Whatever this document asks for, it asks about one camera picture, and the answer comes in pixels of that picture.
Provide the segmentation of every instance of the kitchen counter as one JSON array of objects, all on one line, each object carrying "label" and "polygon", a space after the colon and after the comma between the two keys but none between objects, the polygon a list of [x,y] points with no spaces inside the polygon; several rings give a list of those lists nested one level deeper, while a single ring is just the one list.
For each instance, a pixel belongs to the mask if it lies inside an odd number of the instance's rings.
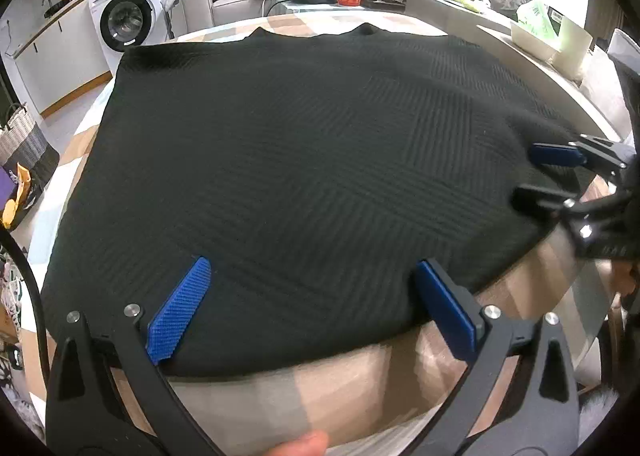
[{"label": "kitchen counter", "polygon": [[71,0],[68,4],[66,4],[64,7],[62,7],[58,12],[56,12],[55,14],[53,14],[52,17],[50,17],[48,20],[46,20],[41,26],[40,28],[38,28],[38,30],[36,30],[33,34],[31,34],[31,37],[29,37],[29,39],[23,44],[20,45],[15,51],[14,53],[12,53],[12,57],[14,59],[17,59],[18,56],[20,56],[21,53],[23,53],[23,51],[25,51],[25,49],[31,45],[31,43],[34,42],[34,40],[41,35],[41,33],[43,33],[45,30],[47,30],[50,26],[52,26],[56,21],[58,21],[62,16],[64,16],[66,13],[68,13],[72,8],[76,7],[76,5],[78,5],[79,3],[82,3],[82,1],[84,0]]}]

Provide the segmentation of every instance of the floor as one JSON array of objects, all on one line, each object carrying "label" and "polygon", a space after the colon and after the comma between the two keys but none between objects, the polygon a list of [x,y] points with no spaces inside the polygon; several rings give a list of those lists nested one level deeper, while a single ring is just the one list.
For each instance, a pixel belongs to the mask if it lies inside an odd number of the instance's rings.
[{"label": "floor", "polygon": [[[82,119],[105,86],[106,84],[102,84],[84,93],[66,106],[60,108],[40,124],[40,129],[42,129],[47,141],[49,141],[49,144],[51,144],[58,153],[62,154],[65,151],[76,129],[78,129],[79,124],[82,122]],[[36,204],[36,207],[22,220],[20,225],[16,227],[15,231],[12,232],[12,236],[18,245],[27,250],[29,249],[31,236],[33,234],[33,217],[37,214],[37,209],[41,201],[42,198]]]}]

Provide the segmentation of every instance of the kitchen cabinet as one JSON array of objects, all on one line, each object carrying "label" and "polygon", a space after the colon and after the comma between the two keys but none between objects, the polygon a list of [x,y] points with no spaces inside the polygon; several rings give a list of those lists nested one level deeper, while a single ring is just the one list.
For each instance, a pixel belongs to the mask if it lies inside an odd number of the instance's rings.
[{"label": "kitchen cabinet", "polygon": [[15,62],[39,113],[109,71],[86,0],[53,21]]}]

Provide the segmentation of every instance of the black hose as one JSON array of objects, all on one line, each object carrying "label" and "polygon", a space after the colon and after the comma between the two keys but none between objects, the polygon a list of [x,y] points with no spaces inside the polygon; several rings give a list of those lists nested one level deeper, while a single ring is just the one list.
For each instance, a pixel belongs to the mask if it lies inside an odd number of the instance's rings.
[{"label": "black hose", "polygon": [[36,283],[36,278],[31,270],[31,265],[27,258],[24,257],[21,248],[9,231],[0,224],[0,245],[2,245],[13,259],[15,266],[20,271],[20,275],[24,279],[24,284],[29,292],[33,315],[36,320],[36,339],[38,340],[38,355],[40,357],[40,369],[42,370],[42,378],[44,384],[49,384],[49,349],[47,348],[47,329],[44,324],[44,310],[42,308],[42,300],[40,299],[40,290]]}]

